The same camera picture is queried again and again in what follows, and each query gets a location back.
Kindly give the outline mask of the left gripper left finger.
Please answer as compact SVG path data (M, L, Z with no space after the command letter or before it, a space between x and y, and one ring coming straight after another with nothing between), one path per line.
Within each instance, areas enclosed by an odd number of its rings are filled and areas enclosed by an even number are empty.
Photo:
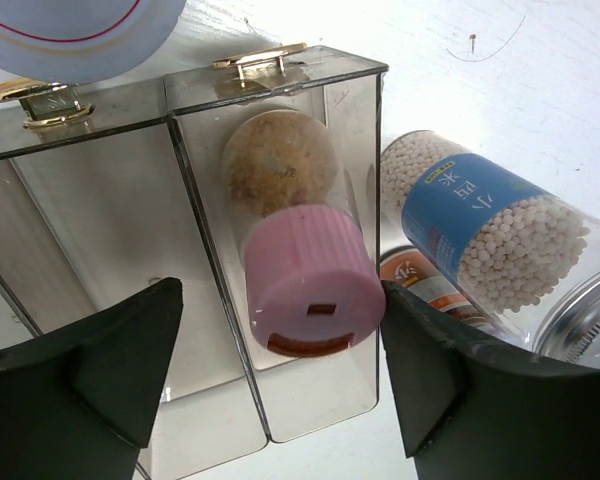
M0 479L130 479L183 312L169 277L0 350Z

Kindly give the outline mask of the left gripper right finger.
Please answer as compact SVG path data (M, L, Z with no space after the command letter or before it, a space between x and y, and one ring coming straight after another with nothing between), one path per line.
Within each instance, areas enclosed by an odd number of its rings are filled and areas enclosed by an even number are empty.
M501 341L385 282L381 335L422 479L600 479L600 370Z

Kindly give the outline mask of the pink cap spice bottle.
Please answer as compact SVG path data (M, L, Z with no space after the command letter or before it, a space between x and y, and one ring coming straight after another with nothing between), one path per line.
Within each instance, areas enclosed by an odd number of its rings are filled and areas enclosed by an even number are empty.
M329 129L292 109L259 113L228 139L221 179L257 343L310 358L366 340L385 297Z

